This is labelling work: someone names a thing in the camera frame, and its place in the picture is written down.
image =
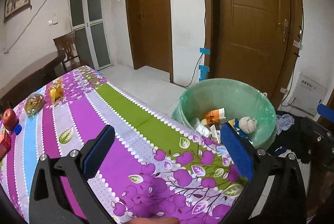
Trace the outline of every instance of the red apple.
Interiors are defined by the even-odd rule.
[[[19,123],[16,113],[14,112],[13,109],[7,109],[3,113],[2,122],[5,128],[10,132],[14,130],[16,125]]]

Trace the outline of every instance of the white wall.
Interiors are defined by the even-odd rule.
[[[31,0],[32,10],[26,9],[7,24],[0,24],[1,52],[9,47],[23,31],[30,19],[45,0]],[[116,45],[113,38],[113,25],[111,20],[111,1],[101,0],[102,14],[106,30],[106,39],[111,50],[111,60],[116,57]],[[0,8],[4,8],[4,0],[0,1]],[[58,24],[48,26],[48,20],[56,13]],[[5,67],[0,70],[0,89],[5,86],[18,72],[37,59],[56,50],[53,38],[71,31],[68,0],[48,0],[39,11],[19,41],[10,50],[9,54],[1,54],[1,62]]]
[[[125,0],[111,0],[117,60],[133,67]],[[205,39],[204,0],[171,0],[174,82],[188,85]],[[198,81],[198,70],[194,80]]]
[[[205,41],[205,1],[171,0],[174,82],[188,85]],[[198,69],[194,82],[198,81]]]
[[[334,0],[303,0],[303,8],[303,49],[297,59],[291,93],[299,72],[302,72],[328,89],[322,102],[326,105],[334,88]],[[283,105],[288,105],[292,101],[293,98],[289,95]],[[299,116],[307,115],[291,107],[280,107],[280,109]],[[311,118],[316,121],[319,115]]]

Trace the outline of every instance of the trash can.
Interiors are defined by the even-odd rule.
[[[268,149],[275,140],[276,112],[270,101],[254,87],[231,79],[208,79],[188,88],[172,114],[179,123],[193,129],[190,121],[211,110],[225,108],[227,120],[249,116],[257,129],[249,135],[255,148]]]

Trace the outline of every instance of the wooden table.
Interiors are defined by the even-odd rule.
[[[65,51],[54,51],[19,72],[1,89],[0,113],[18,105],[32,92],[54,80],[55,67],[65,59]]]

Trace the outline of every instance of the tiled floor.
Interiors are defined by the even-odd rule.
[[[169,116],[172,115],[172,112],[178,105],[181,94],[185,91],[184,88],[169,82],[169,73],[148,66],[134,70],[128,66],[115,65],[103,69],[102,73],[112,84]],[[307,191],[310,177],[310,164],[299,162],[299,167],[302,172],[305,191]],[[252,217],[261,213],[269,195],[273,179],[274,176],[268,178],[258,204],[252,213]]]

